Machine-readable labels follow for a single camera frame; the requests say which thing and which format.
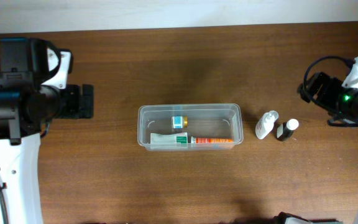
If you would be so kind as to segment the white spray bottle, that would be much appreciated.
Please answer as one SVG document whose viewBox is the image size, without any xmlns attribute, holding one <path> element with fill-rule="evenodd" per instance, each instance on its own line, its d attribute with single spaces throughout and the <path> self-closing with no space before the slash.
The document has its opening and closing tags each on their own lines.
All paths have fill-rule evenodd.
<svg viewBox="0 0 358 224">
<path fill-rule="evenodd" d="M 258 139 L 264 139 L 272 131 L 278 117 L 278 113 L 274 110 L 264 113 L 255 127 L 255 135 Z"/>
</svg>

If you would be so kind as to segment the orange tablet tube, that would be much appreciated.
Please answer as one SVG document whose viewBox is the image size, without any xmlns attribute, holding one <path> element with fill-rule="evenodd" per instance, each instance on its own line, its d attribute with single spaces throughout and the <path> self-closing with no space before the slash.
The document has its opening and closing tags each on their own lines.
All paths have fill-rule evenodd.
<svg viewBox="0 0 358 224">
<path fill-rule="evenodd" d="M 226 139 L 226 138 L 198 138 L 192 136 L 190 138 L 190 142 L 192 144 L 223 144 L 223 143 L 231 143 L 234 141 L 232 139 Z"/>
</svg>

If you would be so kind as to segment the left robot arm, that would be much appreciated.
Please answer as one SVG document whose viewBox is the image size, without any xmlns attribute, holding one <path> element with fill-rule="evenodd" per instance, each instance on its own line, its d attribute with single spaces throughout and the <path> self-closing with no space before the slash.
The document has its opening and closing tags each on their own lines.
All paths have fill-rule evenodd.
<svg viewBox="0 0 358 224">
<path fill-rule="evenodd" d="M 55 119 L 91 119 L 92 85 L 70 85 L 73 54 L 50 41 L 0 41 L 0 223 L 42 223 L 38 158 Z"/>
</svg>

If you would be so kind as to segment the white green medicine box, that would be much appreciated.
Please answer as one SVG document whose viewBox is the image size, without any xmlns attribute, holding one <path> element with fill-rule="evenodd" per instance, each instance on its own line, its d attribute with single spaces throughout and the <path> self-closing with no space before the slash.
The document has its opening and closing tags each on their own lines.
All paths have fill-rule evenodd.
<svg viewBox="0 0 358 224">
<path fill-rule="evenodd" d="M 175 134 L 150 134 L 151 145 L 176 145 L 187 144 L 188 133 L 175 133 Z"/>
</svg>

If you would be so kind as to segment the dark bottle white cap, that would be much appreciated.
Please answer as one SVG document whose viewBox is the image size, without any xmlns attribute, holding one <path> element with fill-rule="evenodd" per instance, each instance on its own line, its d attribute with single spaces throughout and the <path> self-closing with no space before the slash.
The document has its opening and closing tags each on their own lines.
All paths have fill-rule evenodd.
<svg viewBox="0 0 358 224">
<path fill-rule="evenodd" d="M 299 127 L 299 122 L 297 119 L 289 119 L 287 122 L 282 123 L 277 128 L 276 137 L 279 141 L 286 141 L 290 138 L 293 132 Z"/>
</svg>

